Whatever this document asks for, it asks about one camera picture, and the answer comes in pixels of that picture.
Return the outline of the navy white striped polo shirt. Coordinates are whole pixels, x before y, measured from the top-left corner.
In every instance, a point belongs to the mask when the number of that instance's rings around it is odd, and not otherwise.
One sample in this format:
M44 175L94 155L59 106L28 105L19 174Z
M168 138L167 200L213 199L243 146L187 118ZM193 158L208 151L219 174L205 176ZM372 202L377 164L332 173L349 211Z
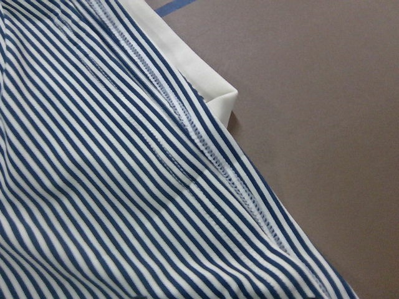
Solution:
M2 298L355 298L119 1L1 2Z

